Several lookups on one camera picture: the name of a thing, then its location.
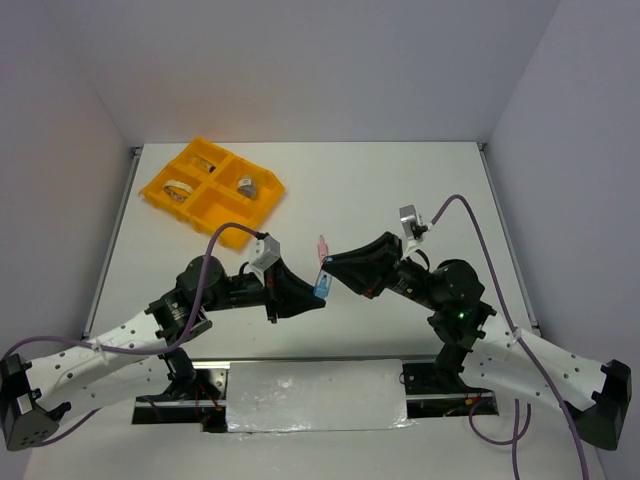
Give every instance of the white tape roll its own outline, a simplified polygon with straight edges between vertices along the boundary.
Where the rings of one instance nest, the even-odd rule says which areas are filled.
[[[189,198],[189,195],[193,193],[193,188],[177,180],[166,181],[162,189],[167,195],[178,202],[184,202]]]

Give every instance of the gray wall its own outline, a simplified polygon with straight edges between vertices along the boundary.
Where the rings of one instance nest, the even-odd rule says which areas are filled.
[[[487,140],[558,0],[48,2],[127,141]]]
[[[4,353],[36,333],[82,333],[129,161],[122,136],[48,12],[31,0],[1,5]],[[22,478],[27,458],[0,447],[0,477]]]
[[[635,0],[563,0],[488,149],[543,332],[636,377],[639,23]],[[636,398],[620,449],[600,453],[608,478],[637,479],[639,451]]]

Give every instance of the robotic arm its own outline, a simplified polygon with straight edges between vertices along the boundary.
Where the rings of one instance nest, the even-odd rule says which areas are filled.
[[[375,298],[389,289],[432,310],[428,323],[444,343],[434,364],[440,384],[506,392],[559,409],[518,342],[522,338],[559,389],[580,437],[600,448],[617,448],[631,399],[629,367],[616,360],[603,365],[580,358],[527,331],[512,330],[481,301],[484,286],[467,262],[448,260],[430,272],[411,260],[428,226],[413,207],[400,213],[408,238],[404,252],[400,238],[386,232],[365,247],[326,257],[323,271],[356,294]],[[313,287],[286,267],[278,242],[268,235],[259,238],[251,250],[251,273],[227,276],[221,263],[210,258],[201,310],[187,341],[211,328],[204,312],[264,305],[267,318],[276,323],[278,318],[325,306]],[[144,312],[90,340],[91,349],[73,347],[32,361],[18,354],[3,358],[0,423],[7,449],[47,445],[61,423],[103,406],[157,392],[180,398],[193,391],[194,382],[202,383],[181,348],[141,357],[103,347],[133,351],[174,344],[188,324],[203,261],[204,257],[194,259],[178,275],[175,288]],[[220,398],[214,385],[204,387],[213,399]]]

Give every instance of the orange tray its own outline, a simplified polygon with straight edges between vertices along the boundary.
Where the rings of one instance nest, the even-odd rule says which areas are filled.
[[[236,191],[238,181],[245,175],[249,175],[256,186],[253,199]],[[179,195],[171,195],[165,189],[168,181],[180,182],[192,192],[174,187],[173,192]],[[226,222],[257,229],[283,193],[284,186],[272,172],[200,137],[140,191],[154,207],[170,212],[178,220],[191,223],[196,231],[208,235]],[[249,237],[240,230],[227,229],[219,241],[240,250]]]

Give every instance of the plastic sheet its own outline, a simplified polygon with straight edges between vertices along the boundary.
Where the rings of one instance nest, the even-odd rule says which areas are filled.
[[[230,432],[383,430],[408,426],[400,360],[234,363]]]

